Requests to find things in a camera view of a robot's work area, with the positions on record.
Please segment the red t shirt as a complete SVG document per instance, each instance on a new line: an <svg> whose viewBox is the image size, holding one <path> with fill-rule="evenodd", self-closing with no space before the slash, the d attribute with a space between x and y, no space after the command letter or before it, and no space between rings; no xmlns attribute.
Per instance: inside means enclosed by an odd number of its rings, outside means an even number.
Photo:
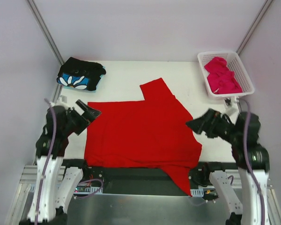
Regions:
<svg viewBox="0 0 281 225"><path fill-rule="evenodd" d="M140 86L142 101L88 102L101 115L87 129L89 166L159 168L187 195L202 150L186 123L192 115L162 78Z"/></svg>

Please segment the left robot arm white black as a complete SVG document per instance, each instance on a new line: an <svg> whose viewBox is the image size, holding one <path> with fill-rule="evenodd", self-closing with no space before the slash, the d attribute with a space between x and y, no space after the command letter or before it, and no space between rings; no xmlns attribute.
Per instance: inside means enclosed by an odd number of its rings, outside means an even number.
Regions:
<svg viewBox="0 0 281 225"><path fill-rule="evenodd" d="M67 211L76 187L92 182L84 159L65 159L65 150L71 134L80 135L101 112L81 100L76 104L83 110L62 100L48 104L46 124L36 142L37 175L30 210L21 225L65 225Z"/></svg>

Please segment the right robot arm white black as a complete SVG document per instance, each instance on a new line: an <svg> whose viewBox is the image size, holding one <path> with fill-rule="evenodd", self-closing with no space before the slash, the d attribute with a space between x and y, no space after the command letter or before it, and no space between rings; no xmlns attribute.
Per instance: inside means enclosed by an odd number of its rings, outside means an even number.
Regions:
<svg viewBox="0 0 281 225"><path fill-rule="evenodd" d="M231 145L242 188L238 199L226 168L220 162L205 162L201 170L192 173L191 182L197 186L212 185L224 200L228 214L227 225L267 225L267 182L269 154L258 142L261 127L259 117L250 111L240 112L235 123L227 114L208 109L201 117L186 122L194 133L207 138L221 138Z"/></svg>

